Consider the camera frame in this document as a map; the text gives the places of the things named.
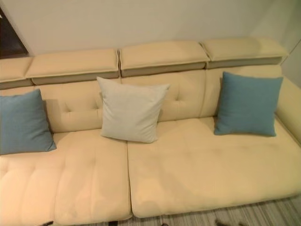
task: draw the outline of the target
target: upholstery fabric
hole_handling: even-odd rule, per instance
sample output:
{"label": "upholstery fabric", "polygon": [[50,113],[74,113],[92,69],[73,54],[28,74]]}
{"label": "upholstery fabric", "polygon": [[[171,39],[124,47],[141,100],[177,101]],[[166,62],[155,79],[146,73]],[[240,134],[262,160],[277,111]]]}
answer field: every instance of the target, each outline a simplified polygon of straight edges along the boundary
{"label": "upholstery fabric", "polygon": [[285,77],[276,114],[301,145],[301,89]]}
{"label": "upholstery fabric", "polygon": [[164,41],[120,50],[122,77],[203,69],[208,57],[196,41]]}
{"label": "upholstery fabric", "polygon": [[215,136],[214,118],[158,123],[152,144],[128,142],[133,214],[150,217],[260,202],[301,191],[301,147],[276,137]]}
{"label": "upholstery fabric", "polygon": [[56,149],[39,89],[0,96],[0,154]]}
{"label": "upholstery fabric", "polygon": [[278,64],[288,55],[282,46],[269,38],[210,39],[201,44],[210,57],[208,68]]}
{"label": "upholstery fabric", "polygon": [[0,89],[32,85],[31,80],[25,78],[31,62],[32,57],[0,60]]}
{"label": "upholstery fabric", "polygon": [[126,143],[99,133],[58,133],[56,150],[1,156],[1,225],[51,220],[78,225],[131,217]]}
{"label": "upholstery fabric", "polygon": [[277,78],[282,76],[282,70],[279,65],[253,65],[205,70],[206,84],[204,104],[199,115],[200,117],[210,117],[217,115],[217,108],[222,84],[222,73],[225,70],[230,73],[255,78]]}
{"label": "upholstery fabric", "polygon": [[22,95],[22,94],[34,91],[34,89],[35,89],[34,86],[3,89],[3,90],[0,90],[0,96]]}
{"label": "upholstery fabric", "polygon": [[50,129],[54,133],[100,129],[103,102],[97,81],[37,86],[46,103]]}
{"label": "upholstery fabric", "polygon": [[129,85],[153,86],[170,84],[158,121],[197,118],[200,115],[204,101],[205,81],[204,70],[121,79],[123,84]]}
{"label": "upholstery fabric", "polygon": [[96,76],[119,76],[115,49],[37,55],[26,73],[26,77],[32,78],[36,85],[88,81],[96,79]]}
{"label": "upholstery fabric", "polygon": [[103,95],[102,136],[151,143],[169,84],[133,86],[97,78]]}
{"label": "upholstery fabric", "polygon": [[251,78],[223,72],[215,135],[276,136],[275,112],[283,78]]}

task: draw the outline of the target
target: striped carpet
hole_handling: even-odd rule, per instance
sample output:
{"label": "striped carpet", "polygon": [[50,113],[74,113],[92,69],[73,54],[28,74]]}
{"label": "striped carpet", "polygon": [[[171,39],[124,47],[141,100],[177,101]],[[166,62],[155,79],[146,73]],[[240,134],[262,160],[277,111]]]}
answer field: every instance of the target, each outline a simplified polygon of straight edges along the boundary
{"label": "striped carpet", "polygon": [[[301,226],[301,195],[277,201],[262,202],[239,207],[223,208],[153,218],[131,218],[118,222],[118,226],[215,226],[215,219],[231,226],[239,222],[246,226]],[[108,226],[108,223],[85,226]]]}

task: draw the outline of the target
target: sectional sofa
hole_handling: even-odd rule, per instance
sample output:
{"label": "sectional sofa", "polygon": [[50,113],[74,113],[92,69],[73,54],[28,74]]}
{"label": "sectional sofa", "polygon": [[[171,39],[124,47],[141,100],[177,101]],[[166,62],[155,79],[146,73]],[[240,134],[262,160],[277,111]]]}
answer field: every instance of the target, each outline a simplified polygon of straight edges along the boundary
{"label": "sectional sofa", "polygon": [[[210,210],[301,191],[301,90],[286,77],[277,136],[214,135],[224,71],[281,77],[266,38],[166,41],[0,60],[0,95],[40,89],[56,149],[0,156],[0,224],[77,225]],[[170,84],[145,144],[103,137],[96,78]]]}

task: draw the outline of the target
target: white wall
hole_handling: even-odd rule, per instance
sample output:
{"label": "white wall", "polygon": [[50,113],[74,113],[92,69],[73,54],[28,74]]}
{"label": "white wall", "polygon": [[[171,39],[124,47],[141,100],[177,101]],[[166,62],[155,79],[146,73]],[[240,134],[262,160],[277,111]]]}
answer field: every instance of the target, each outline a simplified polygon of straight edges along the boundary
{"label": "white wall", "polygon": [[283,73],[301,88],[301,42],[283,62],[282,69]]}
{"label": "white wall", "polygon": [[[0,5],[32,55],[249,35],[272,37],[290,52],[301,39],[301,0],[0,0]],[[300,74],[289,73],[300,81]]]}

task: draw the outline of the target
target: throw pillow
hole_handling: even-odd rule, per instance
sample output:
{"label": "throw pillow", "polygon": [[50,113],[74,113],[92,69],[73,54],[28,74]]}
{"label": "throw pillow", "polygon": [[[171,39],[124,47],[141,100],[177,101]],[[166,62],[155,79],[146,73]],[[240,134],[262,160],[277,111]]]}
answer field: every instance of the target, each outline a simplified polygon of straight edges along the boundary
{"label": "throw pillow", "polygon": [[134,86],[97,77],[103,95],[102,136],[151,143],[169,85]]}
{"label": "throw pillow", "polygon": [[39,89],[24,95],[0,96],[0,154],[56,149]]}
{"label": "throw pillow", "polygon": [[223,73],[214,134],[276,136],[274,113],[283,78],[252,78]]}

